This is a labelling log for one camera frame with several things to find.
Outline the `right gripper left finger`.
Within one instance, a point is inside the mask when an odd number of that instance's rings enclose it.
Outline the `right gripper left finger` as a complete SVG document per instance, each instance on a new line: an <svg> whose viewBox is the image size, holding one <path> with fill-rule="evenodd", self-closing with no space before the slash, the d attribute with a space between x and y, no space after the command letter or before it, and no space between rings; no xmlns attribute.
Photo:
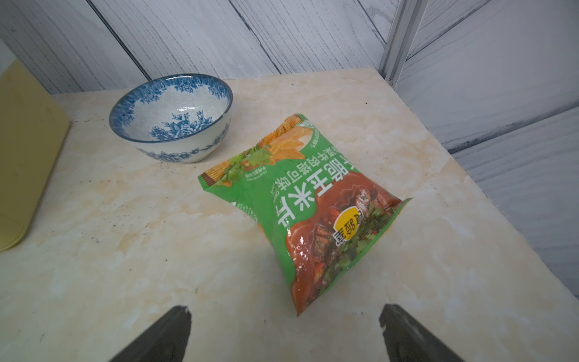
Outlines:
<svg viewBox="0 0 579 362"><path fill-rule="evenodd" d="M110 361L183 361L190 333L190 311L174 306Z"/></svg>

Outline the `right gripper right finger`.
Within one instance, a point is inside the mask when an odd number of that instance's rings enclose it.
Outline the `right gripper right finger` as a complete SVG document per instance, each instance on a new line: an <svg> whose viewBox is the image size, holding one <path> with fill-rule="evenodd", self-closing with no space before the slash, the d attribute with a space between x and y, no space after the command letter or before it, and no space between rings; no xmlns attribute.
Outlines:
<svg viewBox="0 0 579 362"><path fill-rule="evenodd" d="M464 362L397 304L384 305L379 323L390 361Z"/></svg>

